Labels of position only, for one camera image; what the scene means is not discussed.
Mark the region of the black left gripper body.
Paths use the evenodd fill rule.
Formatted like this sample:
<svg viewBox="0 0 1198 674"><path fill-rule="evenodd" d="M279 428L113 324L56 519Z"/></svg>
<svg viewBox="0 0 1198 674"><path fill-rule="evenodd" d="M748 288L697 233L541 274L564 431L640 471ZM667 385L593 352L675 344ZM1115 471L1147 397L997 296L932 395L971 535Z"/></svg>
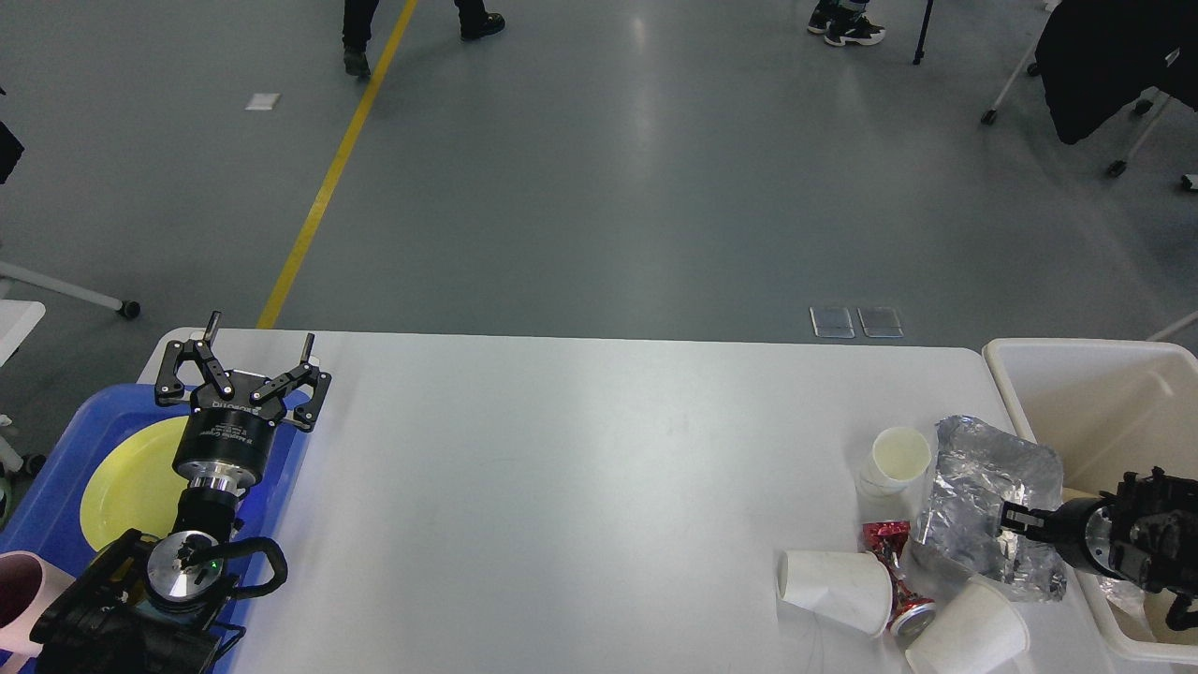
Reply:
<svg viewBox="0 0 1198 674"><path fill-rule="evenodd" d="M253 400L252 394L267 384L266 376L232 374L228 378L234 388L231 400L223 400L211 383L190 391L192 414L173 468L189 481L223 476L236 488L248 490L267 470L278 423L288 409L279 396Z"/></svg>

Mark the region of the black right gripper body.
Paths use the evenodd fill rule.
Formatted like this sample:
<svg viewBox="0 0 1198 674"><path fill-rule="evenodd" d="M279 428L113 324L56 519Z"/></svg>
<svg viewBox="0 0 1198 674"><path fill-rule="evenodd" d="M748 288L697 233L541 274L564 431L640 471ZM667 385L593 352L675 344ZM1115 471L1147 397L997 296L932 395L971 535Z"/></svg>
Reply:
<svg viewBox="0 0 1198 674"><path fill-rule="evenodd" d="M1114 496L1083 496L1053 512L1059 533L1054 548L1075 571L1119 577L1111 560L1113 524L1107 511L1113 503Z"/></svg>

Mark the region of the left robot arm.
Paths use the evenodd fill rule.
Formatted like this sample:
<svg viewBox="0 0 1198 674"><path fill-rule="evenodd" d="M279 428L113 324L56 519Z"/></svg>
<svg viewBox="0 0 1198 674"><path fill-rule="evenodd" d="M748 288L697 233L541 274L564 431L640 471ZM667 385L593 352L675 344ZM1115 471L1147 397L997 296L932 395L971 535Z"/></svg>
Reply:
<svg viewBox="0 0 1198 674"><path fill-rule="evenodd" d="M38 673L208 673L244 636L226 606L276 593L282 547L248 535L238 511L270 473L276 435L317 423L329 374L308 334L295 368L272 378L214 356L220 312L198 338L167 342L155 403L184 405L170 466L183 479L163 535L125 530L34 623Z"/></svg>

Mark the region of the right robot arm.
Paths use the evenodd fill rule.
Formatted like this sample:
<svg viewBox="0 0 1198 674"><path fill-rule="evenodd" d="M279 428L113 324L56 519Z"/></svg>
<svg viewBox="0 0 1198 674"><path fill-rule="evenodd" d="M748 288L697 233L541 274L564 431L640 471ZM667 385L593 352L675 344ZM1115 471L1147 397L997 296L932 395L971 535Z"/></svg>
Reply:
<svg viewBox="0 0 1198 674"><path fill-rule="evenodd" d="M1055 509L1002 504L1000 528L1049 545L1073 570L1124 579L1143 593L1174 594L1164 626L1193 630L1197 594L1197 482L1155 466L1127 470L1117 493L1073 498Z"/></svg>

